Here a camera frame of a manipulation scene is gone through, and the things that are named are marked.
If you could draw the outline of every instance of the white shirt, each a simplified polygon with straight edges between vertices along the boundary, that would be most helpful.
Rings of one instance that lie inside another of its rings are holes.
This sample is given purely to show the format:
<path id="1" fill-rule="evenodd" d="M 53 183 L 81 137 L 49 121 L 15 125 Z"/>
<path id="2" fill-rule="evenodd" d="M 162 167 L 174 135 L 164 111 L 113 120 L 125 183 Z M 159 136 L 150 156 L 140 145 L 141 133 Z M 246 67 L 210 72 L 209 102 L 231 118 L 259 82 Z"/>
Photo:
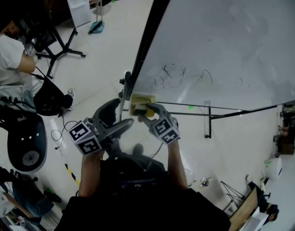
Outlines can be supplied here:
<path id="1" fill-rule="evenodd" d="M 35 96 L 41 89 L 43 81 L 17 70 L 24 49 L 22 42 L 5 35 L 0 37 L 0 85 L 26 85 Z"/>
<path id="2" fill-rule="evenodd" d="M 9 195 L 13 197 L 12 182 L 5 182 L 4 185 L 7 187 Z M 0 186 L 0 218 L 4 217 L 15 208 L 15 206 L 9 202 L 3 193 L 5 193 L 5 191 Z"/>

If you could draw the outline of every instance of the sneaker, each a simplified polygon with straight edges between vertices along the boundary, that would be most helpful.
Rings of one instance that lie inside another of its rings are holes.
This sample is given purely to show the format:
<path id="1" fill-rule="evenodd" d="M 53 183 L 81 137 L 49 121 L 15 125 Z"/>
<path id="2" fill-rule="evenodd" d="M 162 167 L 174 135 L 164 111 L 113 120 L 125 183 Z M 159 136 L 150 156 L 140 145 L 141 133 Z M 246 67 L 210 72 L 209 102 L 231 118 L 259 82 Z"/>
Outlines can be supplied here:
<path id="1" fill-rule="evenodd" d="M 246 175 L 246 185 L 248 185 L 252 181 L 252 178 L 250 175 Z"/>
<path id="2" fill-rule="evenodd" d="M 51 192 L 48 192 L 48 191 L 44 191 L 44 196 L 49 201 L 56 202 L 56 203 L 61 203 L 61 198 L 58 195 L 54 194 L 54 193 L 51 193 Z"/>
<path id="3" fill-rule="evenodd" d="M 67 91 L 67 94 L 70 95 L 73 99 L 72 105 L 71 107 L 69 107 L 67 110 L 73 110 L 74 108 L 74 102 L 75 102 L 75 89 L 74 88 L 69 88 L 69 90 Z"/>

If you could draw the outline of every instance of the jeans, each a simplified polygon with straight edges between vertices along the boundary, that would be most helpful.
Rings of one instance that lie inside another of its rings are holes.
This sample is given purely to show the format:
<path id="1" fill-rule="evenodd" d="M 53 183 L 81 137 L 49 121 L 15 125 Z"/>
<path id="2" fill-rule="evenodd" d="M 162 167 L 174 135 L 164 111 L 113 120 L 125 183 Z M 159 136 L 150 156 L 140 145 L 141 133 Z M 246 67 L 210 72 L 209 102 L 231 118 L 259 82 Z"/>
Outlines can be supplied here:
<path id="1" fill-rule="evenodd" d="M 25 194 L 14 187 L 14 185 L 12 188 L 14 199 L 21 205 L 21 207 L 29 211 L 36 218 L 45 215 L 54 206 L 54 204 L 44 196 L 41 199 L 35 201 L 31 197 L 25 196 Z"/>

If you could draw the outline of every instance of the tiled floor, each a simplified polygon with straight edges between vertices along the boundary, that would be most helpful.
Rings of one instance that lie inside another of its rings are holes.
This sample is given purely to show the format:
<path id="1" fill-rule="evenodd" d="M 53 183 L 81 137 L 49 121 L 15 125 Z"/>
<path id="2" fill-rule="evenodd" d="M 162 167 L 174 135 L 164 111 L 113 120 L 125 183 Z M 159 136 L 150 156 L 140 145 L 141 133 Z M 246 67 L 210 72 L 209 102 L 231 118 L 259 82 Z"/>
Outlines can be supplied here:
<path id="1" fill-rule="evenodd" d="M 112 5 L 112 10 L 104 16 L 105 29 L 101 34 L 88 35 L 91 23 L 78 28 L 71 48 L 83 51 L 86 58 L 67 55 L 57 61 L 53 68 L 54 83 L 66 93 L 70 87 L 76 90 L 76 106 L 65 115 L 65 122 L 83 120 L 106 101 L 118 97 L 122 85 L 119 79 L 124 72 L 131 71 L 140 44 L 148 13 L 153 0 L 121 0 Z M 91 11 L 95 21 L 94 10 Z M 72 22 L 68 21 L 57 27 L 64 42 L 72 32 Z M 50 46 L 53 52 L 61 50 L 56 42 Z M 37 62 L 44 72 L 48 69 L 46 59 Z M 167 105 L 169 111 L 185 111 L 189 113 L 206 112 L 205 108 Z M 212 109 L 216 114 L 228 112 Z M 251 174 L 258 181 L 263 162 L 269 158 L 275 145 L 272 137 L 277 130 L 277 109 L 271 109 L 254 114 L 235 116 L 212 121 L 212 138 L 205 139 L 207 119 L 199 116 L 176 115 L 181 132 L 180 147 L 184 167 L 195 175 L 193 188 L 200 191 L 218 207 L 223 208 L 228 203 L 220 181 L 224 181 L 238 191 L 245 193 L 245 175 Z M 62 130 L 62 118 L 44 117 L 48 136 L 48 156 L 42 169 L 36 173 L 40 182 L 49 187 L 63 199 L 63 203 L 55 206 L 53 212 L 57 215 L 52 223 L 61 216 L 69 198 L 74 196 L 78 185 L 65 169 L 64 163 L 80 179 L 81 154 L 65 133 L 64 144 L 59 150 L 54 147 L 58 143 L 51 139 L 54 129 Z M 7 156 L 7 133 L 0 129 L 0 166 L 10 169 L 12 166 Z M 147 127 L 135 121 L 120 141 L 121 148 L 129 151 L 136 144 L 144 146 L 144 154 L 155 153 L 160 142 L 151 136 Z M 155 159 L 167 166 L 167 148 L 165 146 Z M 212 177 L 210 185 L 200 188 L 200 179 Z"/>

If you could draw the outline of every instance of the black shirt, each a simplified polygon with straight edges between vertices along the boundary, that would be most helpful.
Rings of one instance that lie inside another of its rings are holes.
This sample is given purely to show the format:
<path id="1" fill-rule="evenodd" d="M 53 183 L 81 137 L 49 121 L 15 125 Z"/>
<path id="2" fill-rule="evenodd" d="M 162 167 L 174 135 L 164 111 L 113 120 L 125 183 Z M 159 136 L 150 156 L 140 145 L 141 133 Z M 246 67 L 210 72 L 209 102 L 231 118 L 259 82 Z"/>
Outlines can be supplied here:
<path id="1" fill-rule="evenodd" d="M 228 231 L 227 215 L 192 189 L 119 196 L 72 197 L 56 231 L 172 227 Z"/>

